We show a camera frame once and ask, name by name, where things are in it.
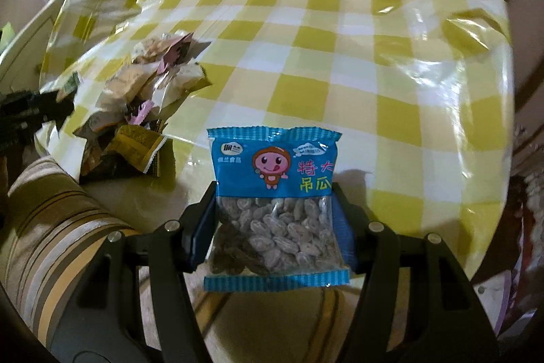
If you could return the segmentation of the blue melon seed packet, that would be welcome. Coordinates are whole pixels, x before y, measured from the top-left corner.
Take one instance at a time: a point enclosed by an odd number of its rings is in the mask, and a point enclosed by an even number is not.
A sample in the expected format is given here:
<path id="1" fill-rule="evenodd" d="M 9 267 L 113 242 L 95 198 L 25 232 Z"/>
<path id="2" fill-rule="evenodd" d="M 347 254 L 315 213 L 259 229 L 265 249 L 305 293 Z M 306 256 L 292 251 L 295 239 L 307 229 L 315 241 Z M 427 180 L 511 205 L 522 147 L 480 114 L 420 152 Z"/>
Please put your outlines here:
<path id="1" fill-rule="evenodd" d="M 346 285 L 334 227 L 339 132 L 314 126 L 208 130 L 219 225 L 210 292 L 283 292 Z"/>

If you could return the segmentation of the striped sofa cushion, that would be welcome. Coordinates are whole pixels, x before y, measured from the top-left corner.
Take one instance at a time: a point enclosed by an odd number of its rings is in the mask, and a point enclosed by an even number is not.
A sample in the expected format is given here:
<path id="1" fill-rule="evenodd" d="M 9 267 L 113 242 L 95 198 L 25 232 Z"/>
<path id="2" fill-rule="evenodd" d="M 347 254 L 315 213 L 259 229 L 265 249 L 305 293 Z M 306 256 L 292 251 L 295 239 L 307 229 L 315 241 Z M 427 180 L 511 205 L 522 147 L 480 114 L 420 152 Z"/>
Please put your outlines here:
<path id="1" fill-rule="evenodd" d="M 136 234 L 49 156 L 31 163 L 9 189 L 1 284 L 43 346 L 50 345 L 85 268 L 114 231 Z"/>

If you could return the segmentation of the pink snack wrapper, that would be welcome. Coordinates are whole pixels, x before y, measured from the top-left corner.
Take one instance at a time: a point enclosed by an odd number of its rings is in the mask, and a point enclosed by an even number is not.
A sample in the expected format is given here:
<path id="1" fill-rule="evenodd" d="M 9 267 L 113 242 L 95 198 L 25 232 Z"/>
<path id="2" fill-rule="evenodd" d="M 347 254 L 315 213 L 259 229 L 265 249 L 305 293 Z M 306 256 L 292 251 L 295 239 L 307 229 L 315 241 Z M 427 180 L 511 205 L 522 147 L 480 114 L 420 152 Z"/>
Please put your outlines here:
<path id="1" fill-rule="evenodd" d="M 169 45 L 161 56 L 156 71 L 158 75 L 163 74 L 168 68 L 181 64 L 184 61 L 191 47 L 193 35 L 194 33 L 190 32 L 184 35 L 174 35 L 171 39 L 168 39 Z"/>

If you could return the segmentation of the yellow tofu snack packet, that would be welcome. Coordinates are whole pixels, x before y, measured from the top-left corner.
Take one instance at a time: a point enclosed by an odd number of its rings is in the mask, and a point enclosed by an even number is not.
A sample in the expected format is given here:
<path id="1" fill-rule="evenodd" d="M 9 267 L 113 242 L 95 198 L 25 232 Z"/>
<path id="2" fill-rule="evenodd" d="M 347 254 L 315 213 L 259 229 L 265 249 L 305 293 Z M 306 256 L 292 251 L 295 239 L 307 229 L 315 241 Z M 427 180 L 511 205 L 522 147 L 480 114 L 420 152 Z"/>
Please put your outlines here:
<path id="1" fill-rule="evenodd" d="M 158 176 L 158 152 L 166 138 L 141 125 L 109 125 L 93 130 L 77 128 L 74 135 L 86 140 L 79 181 L 108 181 L 140 175 Z"/>

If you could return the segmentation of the yellow white checkered tablecloth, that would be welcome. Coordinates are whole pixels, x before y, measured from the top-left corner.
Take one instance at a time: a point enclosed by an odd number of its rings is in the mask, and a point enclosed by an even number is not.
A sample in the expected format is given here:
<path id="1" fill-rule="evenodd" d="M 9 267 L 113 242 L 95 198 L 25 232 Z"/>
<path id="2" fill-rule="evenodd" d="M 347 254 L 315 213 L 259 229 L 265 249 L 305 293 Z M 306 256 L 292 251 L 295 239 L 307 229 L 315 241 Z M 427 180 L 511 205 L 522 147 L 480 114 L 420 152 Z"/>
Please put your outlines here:
<path id="1" fill-rule="evenodd" d="M 321 126 L 341 133 L 336 181 L 397 232 L 440 233 L 469 276 L 487 251 L 508 186 L 513 61 L 504 0 L 66 0 L 40 81 L 72 72 L 75 112 L 39 141 L 78 175 L 75 136 L 136 43 L 177 30 L 206 43 L 209 86 L 172 115 L 176 179 L 121 211 L 150 222 L 197 200 L 219 126 Z"/>

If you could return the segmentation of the white biscuit ball packet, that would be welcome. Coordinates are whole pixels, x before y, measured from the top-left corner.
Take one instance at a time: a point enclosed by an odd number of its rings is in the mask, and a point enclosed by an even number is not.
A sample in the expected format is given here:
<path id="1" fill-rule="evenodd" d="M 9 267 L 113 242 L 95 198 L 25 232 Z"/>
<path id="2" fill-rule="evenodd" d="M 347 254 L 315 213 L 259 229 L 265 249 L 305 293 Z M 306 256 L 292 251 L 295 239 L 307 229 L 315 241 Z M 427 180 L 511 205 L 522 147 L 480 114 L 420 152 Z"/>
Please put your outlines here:
<path id="1" fill-rule="evenodd" d="M 210 83 L 206 73 L 197 62 L 178 64 L 155 74 L 145 83 L 137 94 L 142 101 L 150 100 L 156 113 L 162 112 L 171 104 L 185 99 L 190 93 Z"/>

